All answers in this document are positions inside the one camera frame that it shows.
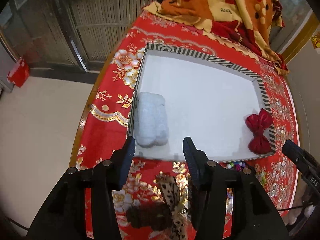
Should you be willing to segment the red velvet bow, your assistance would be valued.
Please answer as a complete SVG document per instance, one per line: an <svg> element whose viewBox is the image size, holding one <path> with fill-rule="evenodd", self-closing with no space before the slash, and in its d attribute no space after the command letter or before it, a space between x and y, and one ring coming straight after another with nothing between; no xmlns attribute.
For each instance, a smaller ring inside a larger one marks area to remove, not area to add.
<svg viewBox="0 0 320 240"><path fill-rule="evenodd" d="M271 152L271 145L264 136L264 131L273 124L273 118L267 110L261 109L259 114L251 114L245 124L253 134L253 139L248 144L248 149L255 154Z"/></svg>

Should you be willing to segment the white fluffy hair band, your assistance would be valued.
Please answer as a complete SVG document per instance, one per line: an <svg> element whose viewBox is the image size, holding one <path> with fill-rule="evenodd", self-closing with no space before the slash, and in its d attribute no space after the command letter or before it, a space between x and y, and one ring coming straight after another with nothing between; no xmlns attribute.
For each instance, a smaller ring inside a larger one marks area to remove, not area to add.
<svg viewBox="0 0 320 240"><path fill-rule="evenodd" d="M139 93L134 117L134 136L139 146L151 148L168 142L168 118L162 95Z"/></svg>

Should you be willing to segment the striped white tray box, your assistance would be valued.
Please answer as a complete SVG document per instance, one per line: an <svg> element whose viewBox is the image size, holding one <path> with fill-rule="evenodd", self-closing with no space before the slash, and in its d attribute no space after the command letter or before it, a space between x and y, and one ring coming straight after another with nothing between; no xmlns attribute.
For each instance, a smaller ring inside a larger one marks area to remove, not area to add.
<svg viewBox="0 0 320 240"><path fill-rule="evenodd" d="M259 74L231 61L192 49L146 45L132 97L128 134L136 136L136 108L142 92L163 96L169 139L162 146L137 146L136 157L184 161L190 137L209 159L227 163L260 159L249 150L253 133L245 120L271 110Z"/></svg>

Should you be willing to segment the red bag on floor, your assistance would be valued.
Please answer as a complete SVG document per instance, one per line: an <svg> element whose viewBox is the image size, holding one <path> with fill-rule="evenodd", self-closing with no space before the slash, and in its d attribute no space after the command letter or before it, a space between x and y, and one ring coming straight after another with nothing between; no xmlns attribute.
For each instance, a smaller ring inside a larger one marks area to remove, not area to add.
<svg viewBox="0 0 320 240"><path fill-rule="evenodd" d="M30 68L24 58L20 58L7 74L7 80L17 87L22 87L30 75Z"/></svg>

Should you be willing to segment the metal glass door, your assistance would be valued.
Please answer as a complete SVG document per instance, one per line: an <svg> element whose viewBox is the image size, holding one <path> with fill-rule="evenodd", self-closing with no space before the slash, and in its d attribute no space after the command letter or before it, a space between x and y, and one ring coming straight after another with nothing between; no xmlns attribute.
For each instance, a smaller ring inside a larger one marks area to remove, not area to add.
<svg viewBox="0 0 320 240"><path fill-rule="evenodd" d="M153 0L8 0L1 41L31 68L99 71Z"/></svg>

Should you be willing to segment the orange red patterned blanket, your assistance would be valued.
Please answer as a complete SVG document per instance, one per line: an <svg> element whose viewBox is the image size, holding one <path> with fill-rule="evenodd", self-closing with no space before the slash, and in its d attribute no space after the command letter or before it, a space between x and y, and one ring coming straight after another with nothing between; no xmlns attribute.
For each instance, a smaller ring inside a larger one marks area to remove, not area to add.
<svg viewBox="0 0 320 240"><path fill-rule="evenodd" d="M283 58L269 43L272 27L284 27L279 0L162 0L144 10L191 26L253 59L262 57L274 64L279 75L289 73Z"/></svg>

